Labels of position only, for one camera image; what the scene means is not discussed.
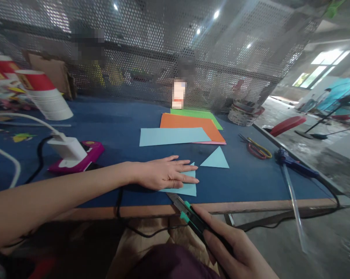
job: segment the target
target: wooden table edge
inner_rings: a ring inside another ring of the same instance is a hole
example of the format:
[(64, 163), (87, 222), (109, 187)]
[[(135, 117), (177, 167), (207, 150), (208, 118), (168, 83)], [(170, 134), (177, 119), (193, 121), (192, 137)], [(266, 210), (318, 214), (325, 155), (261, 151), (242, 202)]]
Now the wooden table edge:
[[(335, 199), (310, 199), (298, 200), (299, 208), (335, 208)], [(292, 209), (291, 200), (277, 201), (244, 201), (230, 203), (199, 203), (199, 206), (211, 214), (228, 214), (258, 211), (284, 211)], [(179, 211), (173, 205), (147, 205), (121, 207), (121, 216), (124, 218), (151, 218), (179, 215)], [(116, 218), (116, 207), (74, 208), (56, 218), (53, 221), (83, 221), (103, 220)]]

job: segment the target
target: scissors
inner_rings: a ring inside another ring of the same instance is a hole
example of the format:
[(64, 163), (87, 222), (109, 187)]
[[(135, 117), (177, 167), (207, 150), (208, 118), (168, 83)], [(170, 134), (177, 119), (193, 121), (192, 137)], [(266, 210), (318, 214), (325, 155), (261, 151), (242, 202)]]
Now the scissors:
[(243, 139), (243, 142), (247, 143), (247, 150), (256, 158), (260, 160), (272, 158), (272, 154), (268, 151), (268, 149), (257, 144), (251, 138), (245, 138), (241, 134), (239, 136)]

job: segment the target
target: paper triangle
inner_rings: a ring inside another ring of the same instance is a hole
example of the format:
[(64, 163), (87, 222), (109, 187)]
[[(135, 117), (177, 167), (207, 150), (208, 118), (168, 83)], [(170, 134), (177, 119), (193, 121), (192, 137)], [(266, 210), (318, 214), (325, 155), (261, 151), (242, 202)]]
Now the paper triangle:
[[(189, 172), (183, 172), (183, 174), (196, 177), (196, 171), (191, 170)], [(162, 189), (161, 192), (168, 192), (168, 193), (175, 193), (175, 194), (182, 194), (182, 195), (188, 195), (188, 196), (197, 196), (197, 188), (195, 184), (189, 184), (184, 183), (184, 187), (180, 189)]]
[(201, 164), (201, 166), (229, 168), (220, 146)]

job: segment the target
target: charger plug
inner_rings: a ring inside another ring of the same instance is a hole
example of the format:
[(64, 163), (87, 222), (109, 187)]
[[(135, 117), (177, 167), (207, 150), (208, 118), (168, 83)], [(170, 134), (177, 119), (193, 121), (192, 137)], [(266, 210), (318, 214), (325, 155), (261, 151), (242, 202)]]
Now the charger plug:
[(52, 134), (47, 143), (67, 161), (82, 161), (87, 156), (77, 138), (67, 137), (64, 133)]

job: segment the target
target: perforated metal screen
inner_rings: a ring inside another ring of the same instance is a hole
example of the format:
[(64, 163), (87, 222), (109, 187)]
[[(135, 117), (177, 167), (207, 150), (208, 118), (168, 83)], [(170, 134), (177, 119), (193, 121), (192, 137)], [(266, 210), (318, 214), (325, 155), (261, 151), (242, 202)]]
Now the perforated metal screen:
[(228, 111), (263, 103), (319, 22), (267, 0), (0, 0), (0, 53), (59, 56), (94, 95), (170, 104), (184, 78), (186, 106)]

